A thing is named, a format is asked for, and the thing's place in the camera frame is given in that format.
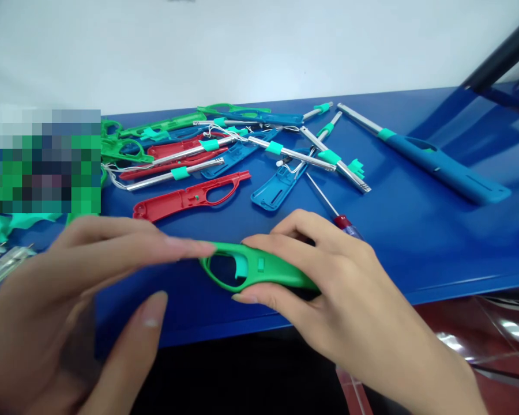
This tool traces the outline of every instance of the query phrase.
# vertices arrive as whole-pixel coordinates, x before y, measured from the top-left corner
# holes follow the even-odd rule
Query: blue lighter handle
[[[246,138],[250,135],[253,135],[254,137],[260,138],[264,141],[271,141],[278,133],[278,130],[273,129],[271,131],[268,131],[267,133],[259,131],[256,133],[245,134],[243,137]],[[226,152],[224,152],[221,155],[221,157],[225,161],[225,164],[213,166],[208,169],[202,170],[202,176],[204,176],[206,179],[214,179],[216,177],[219,177],[224,172],[233,167],[235,164],[251,155],[258,148],[260,147],[255,144],[237,141]]]
[[[383,129],[378,137],[473,203],[498,203],[511,195],[512,191],[507,187],[480,176],[440,148],[424,140],[390,133]]]
[[[228,119],[239,121],[257,121],[262,124],[276,124],[283,126],[301,126],[304,124],[304,116],[302,114],[270,114],[268,112],[250,110],[221,112],[220,114],[227,117]]]
[[[297,149],[295,151],[308,154],[310,149]],[[252,193],[252,196],[250,196],[252,203],[270,212],[277,210],[300,176],[306,171],[306,168],[307,164],[304,164],[298,173],[292,173],[285,166],[279,167],[273,177]]]

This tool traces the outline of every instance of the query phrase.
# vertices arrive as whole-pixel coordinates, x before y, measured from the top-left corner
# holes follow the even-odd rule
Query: red plastic lighter handle
[[[119,175],[119,178],[123,179],[123,180],[134,180],[134,179],[146,177],[146,176],[149,176],[152,174],[173,170],[174,168],[178,168],[178,167],[185,167],[185,166],[188,167],[188,166],[192,166],[192,165],[197,165],[197,164],[203,163],[204,161],[214,159],[218,155],[226,152],[227,150],[228,150],[227,147],[222,147],[220,149],[217,149],[217,150],[214,150],[211,152],[205,152],[205,153],[197,154],[195,156],[185,157],[182,160],[173,161],[168,164],[160,164],[160,165],[157,165],[150,169],[123,172]]]
[[[219,133],[217,131],[212,131],[212,136],[214,137],[227,137],[226,134]],[[161,159],[163,157],[171,156],[172,154],[180,153],[181,151],[185,151],[194,147],[198,147],[200,145],[200,139],[204,138],[202,134],[183,141],[179,141],[171,144],[164,144],[160,146],[152,146],[148,149],[148,155],[153,156],[154,160]],[[211,152],[200,153],[195,156],[185,157],[181,160],[172,161],[168,164],[160,164],[155,167],[149,169],[141,169],[136,171],[127,171],[123,172],[119,175],[119,178],[122,180],[134,180],[141,177],[146,177],[152,174],[161,173],[164,171],[173,170],[178,167],[188,167],[192,165],[197,165],[203,163],[204,161],[208,161],[213,159],[214,157],[220,155],[221,153],[227,151],[227,148],[220,148]]]
[[[181,210],[196,208],[197,206],[219,205],[233,195],[241,180],[250,178],[251,174],[247,170],[142,201],[135,205],[133,218],[156,222]],[[216,202],[208,200],[208,192],[211,189],[231,183],[233,188],[223,199]]]

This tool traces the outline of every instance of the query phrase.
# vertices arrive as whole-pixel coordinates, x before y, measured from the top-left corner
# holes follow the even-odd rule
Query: finger
[[[23,295],[27,307],[34,307],[36,302],[47,307],[78,298],[96,286],[111,285],[145,266],[182,258],[204,258],[213,255],[215,249],[207,242],[168,237],[160,232],[135,233],[39,254],[17,268],[1,291],[3,295],[11,292]]]
[[[145,220],[87,215],[75,219],[58,236],[49,250],[79,246],[140,232],[160,231]]]
[[[98,384],[80,415],[131,412],[156,358],[166,306],[167,294],[160,291],[136,310],[108,356]]]
[[[242,241],[244,245],[266,251],[284,259],[301,269],[304,274],[323,291],[328,254],[320,249],[278,233],[272,235],[254,235]]]
[[[263,304],[281,313],[298,330],[315,318],[315,309],[287,288],[271,282],[254,284],[234,294],[233,300],[244,304]]]
[[[332,254],[349,256],[357,248],[359,240],[350,237],[327,219],[313,212],[296,209],[272,230],[296,238],[305,235],[315,242],[315,246]]]

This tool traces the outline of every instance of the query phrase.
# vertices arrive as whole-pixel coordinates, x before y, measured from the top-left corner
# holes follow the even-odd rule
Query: metal tube
[[[337,112],[336,115],[333,117],[333,119],[331,120],[330,123],[332,125],[336,124],[336,122],[340,119],[341,116],[342,116],[342,111]],[[319,135],[319,137],[317,137],[317,139],[319,141],[323,141],[327,135],[329,135],[329,132],[327,130],[324,130]],[[317,147],[313,146],[312,149],[310,150],[310,154],[308,154],[308,155],[310,157],[314,157],[315,153],[317,153],[317,150],[318,150]],[[306,165],[306,163],[304,161],[301,161],[300,164],[298,164],[298,166],[296,167],[296,172],[294,173],[294,178],[295,179],[298,177],[298,173],[300,172],[300,170],[302,170],[304,168],[305,165]]]
[[[340,104],[338,104],[336,106],[339,107],[341,110],[343,110],[355,122],[357,122],[358,124],[360,124],[364,128],[368,129],[369,131],[371,131],[375,135],[377,135],[378,133],[380,133],[382,131],[383,128],[380,125],[375,124],[373,121],[365,118],[363,115],[358,114],[352,108],[347,107],[343,103],[340,103]]]
[[[233,143],[236,141],[236,138],[234,137],[223,137],[217,140],[217,143],[219,144],[219,147],[223,147],[224,145]],[[204,146],[199,145],[197,147],[192,147],[191,149],[181,151],[180,153],[175,153],[167,157],[162,157],[160,159],[154,160],[152,162],[152,165],[158,165],[162,163],[168,163],[170,161],[180,160],[185,157],[195,156],[197,154],[203,153],[206,151]]]
[[[206,121],[193,121],[192,125],[211,125],[215,124],[214,121],[206,120]],[[240,126],[240,125],[257,125],[258,121],[237,121],[237,120],[225,120],[225,125],[228,126]]]
[[[254,144],[256,144],[256,145],[258,145],[260,147],[263,147],[263,148],[269,147],[269,143],[267,141],[264,141],[264,140],[256,138],[256,137],[248,137],[248,141],[250,141],[250,142],[252,142],[252,143],[254,143]],[[312,165],[314,165],[316,167],[320,167],[320,168],[325,169],[327,171],[335,171],[336,170],[336,166],[334,164],[327,163],[327,162],[325,162],[323,160],[315,159],[315,158],[310,157],[310,156],[306,156],[305,154],[301,154],[301,153],[298,153],[296,151],[286,149],[284,147],[281,150],[281,154],[284,154],[285,156],[290,156],[293,159],[298,159],[298,160],[305,161],[306,163],[312,164]]]
[[[188,173],[193,173],[195,171],[203,170],[205,168],[212,167],[215,165],[220,165],[220,164],[225,164],[225,160],[222,157],[220,157],[218,159],[204,161],[203,163],[187,167],[186,171]],[[171,180],[172,178],[173,178],[173,173],[169,172],[169,173],[162,174],[160,176],[156,176],[154,178],[150,178],[147,180],[142,180],[140,182],[130,184],[126,187],[126,189],[128,191],[134,191],[134,190],[138,190],[138,189],[142,189],[142,188],[151,186],[156,183],[165,182],[166,180]]]
[[[306,138],[309,139],[319,150],[327,151],[329,149],[306,127],[300,128],[300,132],[305,135]],[[350,182],[352,182],[362,193],[368,193],[371,191],[371,187],[369,187],[367,183],[365,183],[355,173],[353,173],[342,160],[336,164],[336,167],[338,171],[342,173],[348,180],[350,180]]]
[[[332,101],[329,103],[329,106],[330,107],[333,106],[333,102]],[[321,112],[321,110],[319,108],[316,108],[315,110],[311,110],[310,112],[304,114],[303,120],[305,121],[307,119],[310,119],[311,117],[313,117],[316,114],[319,114],[320,112]]]

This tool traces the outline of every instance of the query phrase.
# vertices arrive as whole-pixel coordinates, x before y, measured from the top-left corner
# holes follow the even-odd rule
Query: red tile floor
[[[519,375],[519,311],[480,297],[415,307],[433,332],[470,363]],[[373,415],[363,386],[341,369],[337,373],[350,415]],[[476,373],[490,415],[518,415],[519,388]]]

